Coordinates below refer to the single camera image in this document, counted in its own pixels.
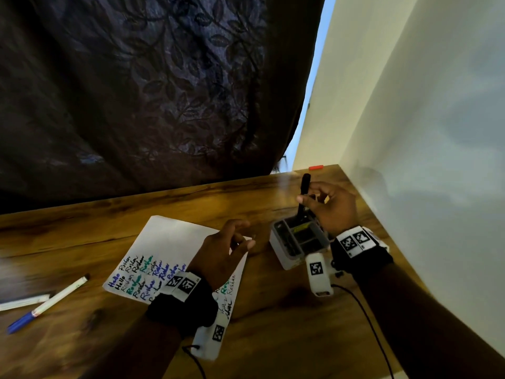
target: blue cap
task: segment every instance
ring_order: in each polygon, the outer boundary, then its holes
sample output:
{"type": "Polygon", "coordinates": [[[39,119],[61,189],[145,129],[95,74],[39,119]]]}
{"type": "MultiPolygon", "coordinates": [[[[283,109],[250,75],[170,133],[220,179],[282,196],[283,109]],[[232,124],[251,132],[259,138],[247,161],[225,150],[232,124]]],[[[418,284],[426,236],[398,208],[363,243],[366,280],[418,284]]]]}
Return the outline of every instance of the blue cap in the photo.
{"type": "Polygon", "coordinates": [[[35,317],[32,315],[30,311],[28,314],[23,315],[21,318],[16,320],[12,325],[7,327],[7,333],[12,334],[13,332],[16,332],[20,328],[29,324],[33,319],[35,319],[35,317]]]}

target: wood grain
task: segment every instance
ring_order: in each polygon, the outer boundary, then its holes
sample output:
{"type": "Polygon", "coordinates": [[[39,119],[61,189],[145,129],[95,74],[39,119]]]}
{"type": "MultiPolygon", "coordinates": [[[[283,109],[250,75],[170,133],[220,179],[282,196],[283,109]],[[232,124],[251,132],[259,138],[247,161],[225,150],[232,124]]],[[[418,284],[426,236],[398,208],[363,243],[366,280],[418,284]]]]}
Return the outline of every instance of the wood grain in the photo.
{"type": "MultiPolygon", "coordinates": [[[[268,243],[269,224],[296,212],[303,172],[0,216],[0,300],[59,291],[85,273],[92,276],[21,331],[1,331],[0,379],[78,377],[145,311],[144,304],[107,293],[102,284],[152,215],[217,229],[229,218],[252,223],[244,235],[256,235],[257,243],[244,268],[221,354],[214,363],[203,362],[209,378],[386,376],[384,359],[352,297],[337,291],[330,299],[315,298],[305,265],[284,271],[268,243]]],[[[312,180],[338,183],[357,194],[337,165],[312,172],[312,180]]],[[[388,243],[395,261],[420,283],[359,196],[357,204],[361,223],[388,243]]],[[[338,283],[365,303],[350,276],[338,283]]],[[[0,328],[29,310],[0,313],[0,328]]],[[[399,371],[388,346],[386,352],[399,371]]],[[[198,377],[182,352],[165,374],[198,377]]]]}

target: white sheet of paper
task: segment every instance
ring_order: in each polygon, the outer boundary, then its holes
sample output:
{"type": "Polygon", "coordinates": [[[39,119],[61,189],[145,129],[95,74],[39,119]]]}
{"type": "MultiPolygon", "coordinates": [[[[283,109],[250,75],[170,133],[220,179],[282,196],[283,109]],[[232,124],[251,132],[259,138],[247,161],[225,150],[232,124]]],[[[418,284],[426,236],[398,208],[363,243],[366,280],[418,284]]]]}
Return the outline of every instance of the white sheet of paper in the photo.
{"type": "MultiPolygon", "coordinates": [[[[217,232],[194,223],[152,216],[103,287],[110,293],[149,304],[162,285],[166,285],[178,271],[186,270],[205,237],[217,232]]],[[[213,293],[228,321],[246,258],[247,254],[230,279],[213,293]]]]}

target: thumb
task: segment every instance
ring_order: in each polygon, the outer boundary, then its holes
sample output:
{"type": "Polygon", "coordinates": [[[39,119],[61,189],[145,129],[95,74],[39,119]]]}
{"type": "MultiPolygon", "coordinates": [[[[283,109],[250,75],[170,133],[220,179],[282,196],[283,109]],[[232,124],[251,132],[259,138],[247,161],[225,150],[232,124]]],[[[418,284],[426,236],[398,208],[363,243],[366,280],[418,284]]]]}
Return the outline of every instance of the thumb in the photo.
{"type": "Polygon", "coordinates": [[[245,253],[247,253],[256,244],[255,240],[244,241],[231,252],[230,258],[235,267],[238,265],[245,253]]]}
{"type": "Polygon", "coordinates": [[[301,203],[305,207],[308,207],[309,209],[311,209],[314,214],[317,213],[317,211],[319,210],[319,208],[321,206],[324,206],[324,203],[319,203],[319,202],[313,200],[312,198],[310,198],[309,196],[297,196],[296,201],[298,203],[301,203]]]}

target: dark curtain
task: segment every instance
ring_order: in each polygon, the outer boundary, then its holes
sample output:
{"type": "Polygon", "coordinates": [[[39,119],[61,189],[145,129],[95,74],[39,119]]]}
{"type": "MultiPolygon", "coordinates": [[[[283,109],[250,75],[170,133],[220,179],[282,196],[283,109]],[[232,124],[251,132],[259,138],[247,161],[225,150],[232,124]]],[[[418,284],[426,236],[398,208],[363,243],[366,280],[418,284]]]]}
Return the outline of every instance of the dark curtain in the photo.
{"type": "Polygon", "coordinates": [[[1,0],[0,212],[268,174],[324,0],[1,0]]]}

